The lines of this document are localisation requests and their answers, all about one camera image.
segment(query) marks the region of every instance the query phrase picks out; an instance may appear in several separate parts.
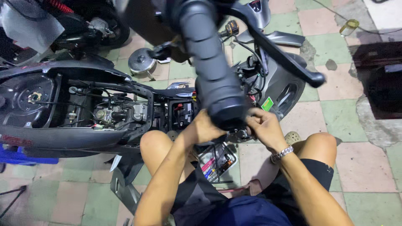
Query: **shorts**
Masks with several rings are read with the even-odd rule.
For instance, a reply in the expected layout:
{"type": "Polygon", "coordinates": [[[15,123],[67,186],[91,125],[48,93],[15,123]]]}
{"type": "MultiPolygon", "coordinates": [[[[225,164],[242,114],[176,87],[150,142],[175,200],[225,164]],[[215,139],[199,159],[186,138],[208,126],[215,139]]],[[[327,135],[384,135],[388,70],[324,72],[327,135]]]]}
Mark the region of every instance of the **shorts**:
{"type": "MultiPolygon", "coordinates": [[[[329,191],[334,170],[327,164],[317,160],[304,158],[301,159],[301,162],[318,182],[329,191]]],[[[170,212],[174,216],[177,226],[199,225],[214,208],[228,200],[204,177],[198,162],[192,162],[191,164],[195,167],[195,170],[183,183],[179,184],[170,212]]],[[[293,226],[307,225],[298,204],[292,196],[290,185],[281,172],[257,197],[266,199],[281,209],[293,226]]]]}

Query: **wristwatch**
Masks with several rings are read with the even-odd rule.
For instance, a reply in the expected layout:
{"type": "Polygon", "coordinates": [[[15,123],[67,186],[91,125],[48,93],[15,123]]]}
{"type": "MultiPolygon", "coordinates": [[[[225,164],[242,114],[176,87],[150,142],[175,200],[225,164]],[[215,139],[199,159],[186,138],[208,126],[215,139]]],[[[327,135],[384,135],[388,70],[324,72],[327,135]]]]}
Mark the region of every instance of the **wristwatch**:
{"type": "Polygon", "coordinates": [[[281,152],[279,152],[278,154],[272,154],[271,155],[271,162],[273,164],[278,163],[278,161],[283,158],[285,155],[291,153],[293,151],[293,147],[291,145],[289,145],[289,147],[283,149],[281,152]]]}

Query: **red spring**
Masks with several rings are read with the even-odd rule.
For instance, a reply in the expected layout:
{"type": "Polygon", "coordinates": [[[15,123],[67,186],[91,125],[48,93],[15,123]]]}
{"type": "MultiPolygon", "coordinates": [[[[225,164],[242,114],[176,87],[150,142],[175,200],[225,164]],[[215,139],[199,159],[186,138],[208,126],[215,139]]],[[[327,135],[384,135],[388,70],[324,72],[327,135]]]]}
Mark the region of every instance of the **red spring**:
{"type": "Polygon", "coordinates": [[[74,13],[72,9],[59,2],[59,0],[47,0],[47,2],[64,13],[74,13]]]}

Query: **handlebar grip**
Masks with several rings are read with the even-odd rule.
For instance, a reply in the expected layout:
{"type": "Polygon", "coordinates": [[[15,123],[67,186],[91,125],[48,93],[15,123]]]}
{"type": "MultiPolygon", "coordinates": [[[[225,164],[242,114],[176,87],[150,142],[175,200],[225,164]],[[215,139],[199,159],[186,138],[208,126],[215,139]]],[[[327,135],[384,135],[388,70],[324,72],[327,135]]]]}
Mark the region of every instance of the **handlebar grip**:
{"type": "Polygon", "coordinates": [[[244,124],[246,106],[240,81],[230,70],[214,23],[214,9],[202,2],[187,4],[180,27],[187,52],[193,57],[197,96],[212,122],[223,130],[244,124]]]}

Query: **sandal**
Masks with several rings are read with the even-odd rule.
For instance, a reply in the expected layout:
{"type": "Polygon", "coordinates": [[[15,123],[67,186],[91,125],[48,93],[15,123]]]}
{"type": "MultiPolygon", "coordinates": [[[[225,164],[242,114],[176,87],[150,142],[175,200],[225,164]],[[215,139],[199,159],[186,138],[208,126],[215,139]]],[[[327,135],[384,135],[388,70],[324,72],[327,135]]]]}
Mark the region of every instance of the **sandal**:
{"type": "Polygon", "coordinates": [[[286,134],[285,141],[288,145],[293,145],[296,142],[302,141],[298,133],[291,131],[286,134]]]}

